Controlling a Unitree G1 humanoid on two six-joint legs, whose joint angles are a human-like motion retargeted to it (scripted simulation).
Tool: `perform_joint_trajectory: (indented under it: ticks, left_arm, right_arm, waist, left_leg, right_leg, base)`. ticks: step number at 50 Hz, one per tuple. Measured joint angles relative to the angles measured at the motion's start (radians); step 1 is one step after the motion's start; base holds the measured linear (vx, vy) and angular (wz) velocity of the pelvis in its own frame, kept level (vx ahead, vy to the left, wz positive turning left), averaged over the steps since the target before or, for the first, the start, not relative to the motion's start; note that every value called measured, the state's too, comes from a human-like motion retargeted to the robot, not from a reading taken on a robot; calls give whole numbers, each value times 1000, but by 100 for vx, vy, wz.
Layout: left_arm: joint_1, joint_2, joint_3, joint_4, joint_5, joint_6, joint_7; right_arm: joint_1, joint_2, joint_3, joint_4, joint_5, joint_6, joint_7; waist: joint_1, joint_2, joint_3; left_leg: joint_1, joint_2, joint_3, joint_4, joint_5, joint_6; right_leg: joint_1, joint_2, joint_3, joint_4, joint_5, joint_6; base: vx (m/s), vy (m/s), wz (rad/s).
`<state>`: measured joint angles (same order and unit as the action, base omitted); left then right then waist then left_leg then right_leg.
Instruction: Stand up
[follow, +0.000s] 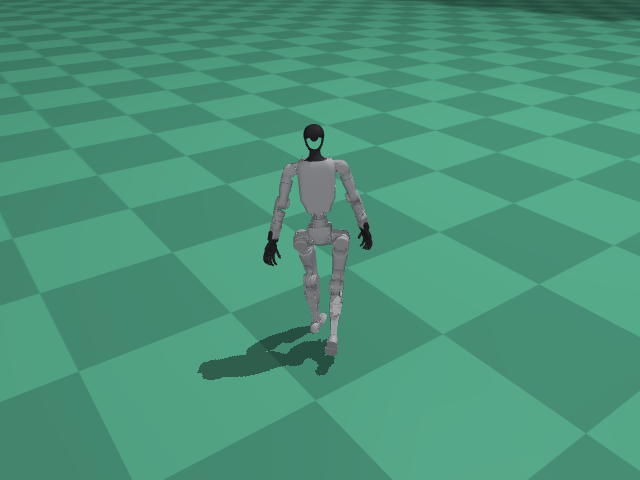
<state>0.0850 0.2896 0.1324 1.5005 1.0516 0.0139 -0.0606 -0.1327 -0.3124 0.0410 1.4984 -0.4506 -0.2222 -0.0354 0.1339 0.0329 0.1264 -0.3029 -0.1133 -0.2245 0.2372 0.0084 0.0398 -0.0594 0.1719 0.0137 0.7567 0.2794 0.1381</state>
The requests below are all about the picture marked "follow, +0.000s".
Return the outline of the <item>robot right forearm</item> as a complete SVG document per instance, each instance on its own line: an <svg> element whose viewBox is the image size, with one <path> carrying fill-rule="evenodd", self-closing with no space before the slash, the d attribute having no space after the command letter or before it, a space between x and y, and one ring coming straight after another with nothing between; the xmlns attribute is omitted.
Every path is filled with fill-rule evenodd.
<svg viewBox="0 0 640 480"><path fill-rule="evenodd" d="M369 225L369 221L367 220L367 215L366 215L366 212L364 210L363 203L362 203L361 197L359 195L359 192L357 190L356 190L356 192L357 192L357 195L359 197L359 200L356 201L356 202L353 202L351 207L354 210L354 213L355 213L355 216L356 216L356 219L357 219L357 225L360 228L364 229L363 224L365 222L368 222L368 225Z"/></svg>

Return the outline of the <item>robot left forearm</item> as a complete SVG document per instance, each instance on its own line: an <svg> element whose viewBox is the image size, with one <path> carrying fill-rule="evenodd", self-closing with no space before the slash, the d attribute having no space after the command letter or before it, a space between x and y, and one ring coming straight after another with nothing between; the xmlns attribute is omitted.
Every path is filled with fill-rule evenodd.
<svg viewBox="0 0 640 480"><path fill-rule="evenodd" d="M282 229L283 217L285 216L285 212L282 211L282 209L277 209L278 201L279 201L279 196L276 198L276 201L275 201L272 223L270 224L270 230L269 230L269 232L272 231L273 233L272 235L273 240L277 240L279 238L280 231Z"/></svg>

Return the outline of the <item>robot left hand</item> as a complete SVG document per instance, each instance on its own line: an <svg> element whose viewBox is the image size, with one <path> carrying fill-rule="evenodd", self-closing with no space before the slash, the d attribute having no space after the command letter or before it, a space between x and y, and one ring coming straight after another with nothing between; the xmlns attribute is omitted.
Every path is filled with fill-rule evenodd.
<svg viewBox="0 0 640 480"><path fill-rule="evenodd" d="M279 259L281 258L281 256L280 256L280 254L279 254L279 252L277 250L277 244L276 244L276 242L278 242L279 238L277 240L273 240L272 239L272 235L273 235L273 233L272 233L272 231L270 231L269 234L268 234L268 239L267 239L269 242L267 243L267 245L265 247L263 260L264 260L264 263L266 263L268 265L271 265L271 266L274 266L272 264L272 261L273 261L273 263L275 265L277 265L277 263L275 261L275 253L277 253Z"/></svg>

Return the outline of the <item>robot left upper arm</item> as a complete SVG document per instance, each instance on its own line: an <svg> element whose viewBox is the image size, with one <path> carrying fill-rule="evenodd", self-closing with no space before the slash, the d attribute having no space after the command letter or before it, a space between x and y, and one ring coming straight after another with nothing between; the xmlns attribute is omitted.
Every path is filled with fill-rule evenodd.
<svg viewBox="0 0 640 480"><path fill-rule="evenodd" d="M295 175L297 175L297 166L298 166L298 162L287 164L284 167L284 170L281 176L280 186L279 186L279 201L278 201L277 208L280 208L280 209L289 208L290 199L288 199L288 196L291 191L291 187L293 183L291 177L294 177Z"/></svg>

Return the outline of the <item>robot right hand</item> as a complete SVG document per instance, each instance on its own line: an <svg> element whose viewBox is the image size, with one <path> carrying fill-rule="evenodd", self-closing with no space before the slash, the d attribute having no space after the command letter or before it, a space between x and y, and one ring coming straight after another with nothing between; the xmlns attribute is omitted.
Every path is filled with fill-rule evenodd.
<svg viewBox="0 0 640 480"><path fill-rule="evenodd" d="M363 236L363 241L362 241L362 243L360 244L360 247L365 243L365 245L364 245L364 247L363 247L362 249L364 249L364 248L367 246L367 247L365 248L365 250L366 250L366 249L367 249L367 250L369 250L369 249L372 247L372 239L371 239L372 237L371 237L371 233L370 233L370 231L369 231L369 225L368 225L368 222L365 222L365 223L363 224L363 227L364 227L364 229L362 229L362 228L360 228L360 227L359 227L359 229L361 230L361 232L360 232L360 234L359 234L359 236L358 236L358 239L361 237L361 235ZM368 247L369 247L369 248L368 248Z"/></svg>

